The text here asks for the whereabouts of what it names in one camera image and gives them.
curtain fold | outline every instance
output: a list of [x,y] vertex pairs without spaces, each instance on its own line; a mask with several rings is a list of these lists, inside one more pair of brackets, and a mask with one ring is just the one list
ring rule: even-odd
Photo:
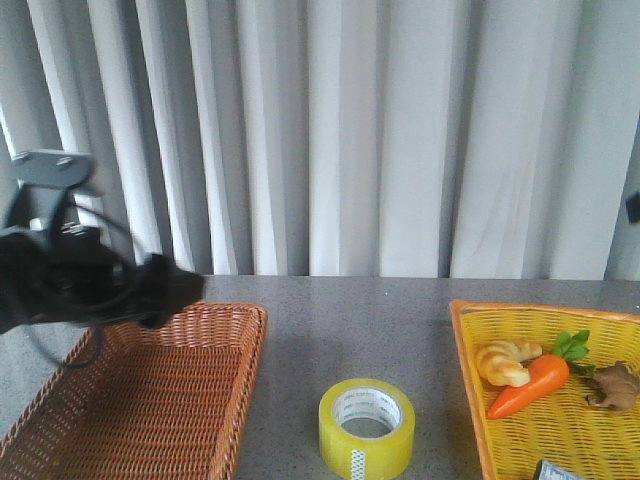
[[5,157],[91,153],[183,268],[640,278],[635,1],[0,0],[0,46]]

packing tape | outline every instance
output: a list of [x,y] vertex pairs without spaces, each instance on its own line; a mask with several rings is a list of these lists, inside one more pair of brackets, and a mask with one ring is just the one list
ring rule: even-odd
[[[322,396],[318,417],[322,458],[342,478],[390,480],[409,465],[416,416],[407,396],[393,385],[368,378],[340,382]],[[353,435],[342,425],[356,418],[380,422],[389,433]]]

wicker basket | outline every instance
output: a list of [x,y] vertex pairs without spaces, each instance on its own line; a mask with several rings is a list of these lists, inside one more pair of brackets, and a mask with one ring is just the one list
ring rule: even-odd
[[604,367],[625,360],[638,374],[640,316],[462,300],[451,304],[451,312],[485,479],[531,478],[543,458],[589,480],[640,479],[640,402],[622,414],[588,407],[585,396],[594,392],[572,375],[560,390],[520,412],[487,420],[500,387],[483,381],[474,364],[475,350],[491,340],[527,338],[548,351],[560,331],[589,329],[591,351],[584,363]]
[[266,323],[257,305],[201,302],[159,330],[106,328],[97,359],[58,370],[2,440],[0,478],[233,478]]

orange carrot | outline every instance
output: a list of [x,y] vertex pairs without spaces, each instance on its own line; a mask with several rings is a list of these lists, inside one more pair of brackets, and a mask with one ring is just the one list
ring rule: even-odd
[[529,365],[529,383],[521,387],[505,387],[489,408],[487,418],[495,420],[511,415],[567,383],[570,373],[567,362],[579,360],[589,351],[585,345],[588,337],[587,330],[573,337],[568,332],[562,332],[553,352],[536,358]]

gray countertop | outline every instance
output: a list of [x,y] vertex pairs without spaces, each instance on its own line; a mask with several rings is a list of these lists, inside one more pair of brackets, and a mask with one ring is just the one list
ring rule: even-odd
[[[353,377],[392,383],[415,408],[413,459],[400,478],[480,479],[449,317],[454,298],[640,312],[636,282],[210,277],[206,300],[255,302],[269,314],[237,479],[339,478],[319,453],[317,409],[329,387]],[[11,341],[23,341],[15,330]],[[51,373],[28,347],[20,355],[0,364],[5,421]]]

